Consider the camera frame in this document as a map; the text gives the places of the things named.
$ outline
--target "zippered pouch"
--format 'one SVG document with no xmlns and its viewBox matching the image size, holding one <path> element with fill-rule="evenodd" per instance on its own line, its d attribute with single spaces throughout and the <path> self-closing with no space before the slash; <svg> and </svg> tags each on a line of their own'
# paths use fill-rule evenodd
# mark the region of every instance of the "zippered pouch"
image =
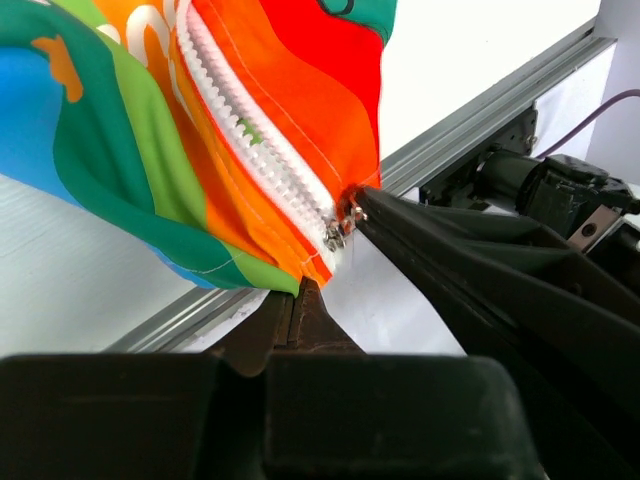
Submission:
<svg viewBox="0 0 640 480">
<path fill-rule="evenodd" d="M 396 0 L 2 0 L 0 173 L 199 286 L 324 285 Z"/>
</svg>

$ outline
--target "white zipper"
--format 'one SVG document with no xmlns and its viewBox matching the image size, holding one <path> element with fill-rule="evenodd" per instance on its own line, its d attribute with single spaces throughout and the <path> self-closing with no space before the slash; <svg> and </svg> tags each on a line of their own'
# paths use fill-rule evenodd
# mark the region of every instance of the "white zipper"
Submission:
<svg viewBox="0 0 640 480">
<path fill-rule="evenodd" d="M 333 272 L 347 230 L 331 194 L 247 92 L 190 0 L 179 2 L 176 29 L 189 73 L 234 155 Z"/>
</svg>

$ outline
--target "red fabric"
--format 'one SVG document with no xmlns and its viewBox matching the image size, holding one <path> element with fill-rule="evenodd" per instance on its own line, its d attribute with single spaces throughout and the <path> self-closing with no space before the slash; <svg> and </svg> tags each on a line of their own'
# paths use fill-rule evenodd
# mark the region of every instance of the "red fabric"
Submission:
<svg viewBox="0 0 640 480">
<path fill-rule="evenodd" d="M 333 17 L 317 0 L 260 0 L 283 45 L 342 83 L 365 106 L 379 150 L 380 60 L 384 44 L 367 27 Z"/>
</svg>

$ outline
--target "metal rail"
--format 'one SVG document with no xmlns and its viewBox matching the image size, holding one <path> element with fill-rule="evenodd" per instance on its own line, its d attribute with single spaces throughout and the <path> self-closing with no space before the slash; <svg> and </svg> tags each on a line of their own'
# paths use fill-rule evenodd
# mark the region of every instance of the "metal rail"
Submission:
<svg viewBox="0 0 640 480">
<path fill-rule="evenodd" d="M 554 85 L 615 43 L 591 21 L 383 160 L 383 188 L 403 195 L 441 173 Z M 194 288 L 112 344 L 110 352 L 170 351 L 259 292 Z"/>
</svg>

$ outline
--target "zipper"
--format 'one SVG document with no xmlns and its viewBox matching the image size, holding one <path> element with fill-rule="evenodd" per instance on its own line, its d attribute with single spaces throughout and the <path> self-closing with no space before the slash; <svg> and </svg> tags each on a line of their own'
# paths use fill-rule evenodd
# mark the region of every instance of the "zipper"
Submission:
<svg viewBox="0 0 640 480">
<path fill-rule="evenodd" d="M 190 0 L 179 2 L 176 32 L 189 74 L 233 154 L 333 272 L 348 216 L 337 220 L 327 188 L 247 92 Z"/>
</svg>

